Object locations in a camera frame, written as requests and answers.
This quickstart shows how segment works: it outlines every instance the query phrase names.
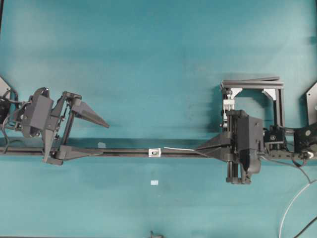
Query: small white object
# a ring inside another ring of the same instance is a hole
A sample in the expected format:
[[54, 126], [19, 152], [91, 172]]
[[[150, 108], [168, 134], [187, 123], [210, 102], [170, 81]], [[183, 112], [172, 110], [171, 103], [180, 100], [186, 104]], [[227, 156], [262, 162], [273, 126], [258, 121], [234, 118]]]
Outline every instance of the small white object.
[[158, 180], [151, 180], [151, 186], [158, 186]]
[[274, 88], [265, 88], [262, 93], [271, 98], [271, 100], [276, 101], [276, 90]]
[[161, 150], [160, 148], [149, 149], [149, 157], [160, 157]]
[[98, 142], [98, 148], [105, 149], [106, 148], [106, 143]]

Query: white part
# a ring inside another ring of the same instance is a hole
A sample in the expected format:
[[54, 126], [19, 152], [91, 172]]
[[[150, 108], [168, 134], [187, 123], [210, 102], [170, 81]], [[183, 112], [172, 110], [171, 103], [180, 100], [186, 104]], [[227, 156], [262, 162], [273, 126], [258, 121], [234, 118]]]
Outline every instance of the white part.
[[262, 93], [264, 93], [271, 100], [276, 101], [276, 90], [274, 88], [265, 88]]
[[222, 109], [223, 109], [223, 127], [227, 122], [227, 115], [225, 111], [233, 110], [234, 109], [234, 99], [223, 99], [222, 100]]
[[234, 99], [239, 93], [242, 92], [242, 88], [231, 88], [232, 94], [230, 95], [230, 99]]
[[158, 186], [159, 182], [158, 180], [151, 180], [151, 186]]
[[105, 149], [106, 148], [106, 143], [98, 142], [98, 148]]
[[169, 149], [169, 150], [186, 150], [186, 151], [195, 151], [195, 150], [193, 150], [193, 149], [173, 148], [173, 147], [166, 147], [166, 146], [164, 146], [164, 149]]
[[160, 148], [149, 149], [149, 157], [160, 157], [161, 150]]
[[[6, 91], [10, 90], [11, 88], [9, 85], [0, 77], [0, 96], [5, 94]], [[11, 93], [8, 93], [6, 96], [7, 99], [10, 99]]]

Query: wire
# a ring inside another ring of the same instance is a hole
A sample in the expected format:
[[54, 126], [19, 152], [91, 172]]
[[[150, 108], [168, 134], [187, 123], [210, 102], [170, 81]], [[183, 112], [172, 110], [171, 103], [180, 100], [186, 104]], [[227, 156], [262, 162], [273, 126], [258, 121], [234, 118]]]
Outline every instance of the wire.
[[9, 140], [9, 137], [7, 135], [7, 133], [5, 132], [5, 128], [6, 128], [6, 124], [8, 123], [8, 120], [11, 116], [13, 116], [14, 114], [18, 113], [19, 111], [21, 111], [25, 105], [29, 104], [31, 102], [25, 102], [22, 104], [22, 106], [18, 109], [18, 110], [15, 110], [14, 112], [12, 112], [11, 114], [7, 115], [6, 118], [4, 119], [3, 123], [2, 123], [2, 126], [1, 126], [1, 131], [4, 135], [4, 138], [5, 138], [5, 147], [4, 147], [4, 150], [3, 150], [3, 154], [5, 154], [8, 150], [8, 147], [10, 145], [10, 140]]
[[193, 149], [183, 149], [183, 148], [172, 148], [172, 147], [165, 147], [164, 149], [169, 149], [169, 150], [185, 150], [185, 151], [195, 151]]
[[[289, 209], [292, 207], [293, 203], [296, 201], [296, 199], [310, 186], [312, 185], [314, 182], [317, 181], [317, 179], [315, 180], [311, 180], [309, 178], [309, 176], [307, 175], [307, 173], [300, 167], [297, 167], [296, 165], [292, 165], [292, 164], [289, 164], [289, 163], [285, 163], [285, 162], [282, 162], [282, 161], [276, 161], [276, 160], [271, 160], [271, 159], [268, 159], [268, 158], [265, 158], [264, 156], [260, 156], [260, 158], [263, 158], [264, 160], [267, 160], [267, 161], [271, 161], [271, 162], [274, 162], [274, 163], [277, 163], [277, 164], [281, 164], [281, 165], [288, 165], [288, 166], [291, 166], [291, 167], [294, 167], [296, 169], [299, 169], [303, 174], [304, 176], [307, 178], [308, 180], [308, 184], [306, 184], [297, 194], [296, 196], [293, 198], [293, 200], [290, 202], [290, 204], [288, 205], [284, 215], [283, 215], [283, 218], [281, 220], [281, 224], [279, 226], [279, 231], [278, 231], [278, 238], [282, 238], [282, 229], [283, 229], [283, 225], [284, 225], [284, 221], [285, 221], [285, 218], [286, 218], [286, 215], [288, 214], [288, 211]], [[314, 223], [315, 221], [317, 220], [317, 217], [315, 217], [313, 220], [311, 220], [294, 238], [298, 238], [312, 223]]]
[[309, 183], [311, 182], [311, 179], [309, 178], [307, 173], [302, 168], [297, 167], [296, 165], [292, 165], [292, 164], [289, 164], [289, 163], [286, 163], [286, 162], [282, 162], [282, 161], [271, 160], [271, 159], [268, 159], [268, 158], [266, 158], [264, 156], [260, 156], [260, 158], [263, 158], [264, 160], [271, 161], [271, 162], [274, 162], [274, 163], [277, 163], [277, 164], [288, 165], [288, 166], [294, 167], [296, 169], [299, 169], [305, 175], [305, 177], [307, 178], [308, 182]]
[[285, 221], [285, 218], [286, 218], [286, 215], [287, 215], [289, 209], [292, 207], [292, 205], [293, 205], [293, 203], [296, 201], [296, 199], [297, 199], [310, 185], [312, 185], [312, 184], [313, 184], [314, 182], [316, 182], [316, 181], [317, 181], [317, 179], [316, 179], [316, 180], [313, 180], [313, 181], [309, 182], [307, 185], [305, 185], [305, 187], [303, 187], [302, 190], [300, 190], [300, 191], [296, 194], [296, 196], [293, 198], [293, 200], [290, 202], [290, 204], [288, 205], [288, 207], [287, 207], [287, 209], [286, 209], [286, 211], [285, 211], [285, 213], [284, 213], [284, 216], [283, 216], [283, 218], [282, 218], [281, 224], [280, 224], [280, 226], [279, 226], [278, 238], [282, 238], [282, 229], [283, 229], [284, 221]]
[[311, 226], [312, 223], [314, 223], [315, 221], [317, 221], [317, 217], [315, 217], [314, 219], [312, 219], [296, 236], [294, 236], [294, 238], [298, 238], [308, 227]]

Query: aluminum rail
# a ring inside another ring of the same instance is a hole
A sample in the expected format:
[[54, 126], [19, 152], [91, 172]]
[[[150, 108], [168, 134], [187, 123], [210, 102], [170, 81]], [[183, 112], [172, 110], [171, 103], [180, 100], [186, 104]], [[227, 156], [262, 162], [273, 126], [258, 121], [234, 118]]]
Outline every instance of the aluminum rail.
[[[119, 148], [86, 148], [94, 149], [100, 151], [100, 155], [94, 157], [149, 157], [149, 149], [119, 149]], [[3, 152], [4, 147], [0, 147], [0, 153]], [[6, 155], [16, 155], [16, 156], [42, 156], [42, 147], [9, 147]], [[195, 151], [181, 151], [181, 150], [171, 150], [162, 149], [161, 157], [174, 157], [174, 158], [206, 158]]]

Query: teal table surface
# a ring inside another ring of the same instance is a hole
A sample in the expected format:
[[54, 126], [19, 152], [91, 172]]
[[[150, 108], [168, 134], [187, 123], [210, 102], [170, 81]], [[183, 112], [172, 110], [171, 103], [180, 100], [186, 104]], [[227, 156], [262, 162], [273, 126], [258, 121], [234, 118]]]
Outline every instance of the teal table surface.
[[[0, 75], [24, 100], [39, 87], [54, 100], [82, 95], [110, 128], [78, 119], [75, 142], [194, 148], [220, 132], [224, 79], [280, 76], [286, 126], [307, 124], [316, 16], [314, 0], [6, 0]], [[271, 106], [261, 93], [237, 97], [236, 108], [266, 126]], [[316, 163], [305, 170], [317, 178]], [[298, 170], [270, 163], [251, 185], [225, 177], [225, 163], [205, 158], [82, 158], [55, 167], [0, 156], [0, 235], [274, 238], [306, 184]], [[284, 238], [317, 215], [316, 196], [312, 185], [296, 201]], [[303, 238], [316, 233], [313, 224]]]

